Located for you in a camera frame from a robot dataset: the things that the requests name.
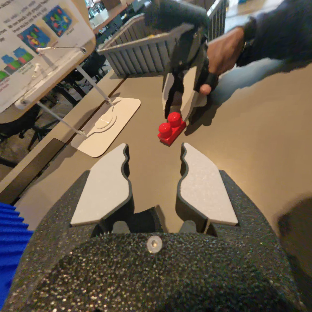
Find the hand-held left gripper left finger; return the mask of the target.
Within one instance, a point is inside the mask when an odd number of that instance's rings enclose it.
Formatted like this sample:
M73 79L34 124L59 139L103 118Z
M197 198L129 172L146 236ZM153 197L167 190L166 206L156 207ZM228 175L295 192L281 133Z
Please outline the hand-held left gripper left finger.
M119 209L134 211L129 160L129 146L122 143L93 165L72 216L72 227L96 224Z

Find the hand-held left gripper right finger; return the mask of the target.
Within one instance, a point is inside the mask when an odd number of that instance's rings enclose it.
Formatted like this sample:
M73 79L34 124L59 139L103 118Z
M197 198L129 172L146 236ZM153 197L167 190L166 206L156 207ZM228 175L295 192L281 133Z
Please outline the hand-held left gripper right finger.
M218 167L189 143L181 145L181 178L177 185L176 212L197 226L207 222L235 226L234 208Z

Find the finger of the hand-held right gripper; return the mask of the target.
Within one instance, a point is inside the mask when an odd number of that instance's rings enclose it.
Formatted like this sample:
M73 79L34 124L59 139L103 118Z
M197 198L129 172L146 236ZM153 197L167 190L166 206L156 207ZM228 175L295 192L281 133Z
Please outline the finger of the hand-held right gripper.
M182 95L184 93L184 72L167 73L163 79L162 105L166 120L172 112L181 113Z
M187 121L194 108L204 107L207 104L207 96L194 90L197 67L190 68L183 77L184 92L182 95L181 117Z

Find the red two-stud block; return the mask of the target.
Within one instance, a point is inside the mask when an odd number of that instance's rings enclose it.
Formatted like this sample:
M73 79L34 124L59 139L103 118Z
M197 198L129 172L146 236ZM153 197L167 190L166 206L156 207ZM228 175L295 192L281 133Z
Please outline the red two-stud block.
M181 114L172 112L168 115L168 121L158 127L158 139L161 143L170 146L185 127L186 122L183 121Z

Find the blue ribbed plastic bin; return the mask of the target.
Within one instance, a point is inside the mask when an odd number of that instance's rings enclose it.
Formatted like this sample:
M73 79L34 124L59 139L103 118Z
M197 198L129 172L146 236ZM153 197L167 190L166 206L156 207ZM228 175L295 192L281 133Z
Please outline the blue ribbed plastic bin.
M16 207L0 204L0 309L2 309L33 231Z

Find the person's right hand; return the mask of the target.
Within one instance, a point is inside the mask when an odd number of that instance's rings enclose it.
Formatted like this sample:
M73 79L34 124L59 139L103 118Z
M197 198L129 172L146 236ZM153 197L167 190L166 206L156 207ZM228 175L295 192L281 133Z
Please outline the person's right hand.
M209 72L217 78L231 70L244 48L244 29L235 27L221 37L209 42L207 57Z

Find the grey ribbed plastic bin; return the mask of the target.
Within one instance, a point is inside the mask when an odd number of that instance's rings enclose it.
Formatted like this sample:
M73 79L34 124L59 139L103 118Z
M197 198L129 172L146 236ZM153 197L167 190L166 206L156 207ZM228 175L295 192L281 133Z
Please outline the grey ribbed plastic bin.
M208 41L224 34L228 1L190 1L209 16ZM145 25L145 13L131 18L97 52L104 55L118 77L163 73L175 44L188 26L163 32Z

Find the black office chair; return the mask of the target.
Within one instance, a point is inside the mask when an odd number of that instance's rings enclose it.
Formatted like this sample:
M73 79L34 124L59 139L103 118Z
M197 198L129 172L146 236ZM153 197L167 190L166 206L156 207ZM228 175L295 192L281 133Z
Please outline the black office chair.
M27 151L31 151L31 147L34 145L35 141L39 142L52 130L52 126L58 123L57 120L50 122L43 127L36 125L36 122L41 117L41 108L39 105L35 104L29 111L18 118L15 121L9 123L0 124L0 141L5 142L7 139L14 135L18 135L19 138L23 139L25 133L28 130L33 130L34 134L31 141L27 147Z

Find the instruction poster board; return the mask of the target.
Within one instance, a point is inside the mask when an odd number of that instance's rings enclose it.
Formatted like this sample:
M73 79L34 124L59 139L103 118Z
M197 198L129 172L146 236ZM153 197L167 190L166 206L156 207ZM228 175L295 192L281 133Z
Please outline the instruction poster board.
M1 1L1 113L57 84L94 38L73 1Z

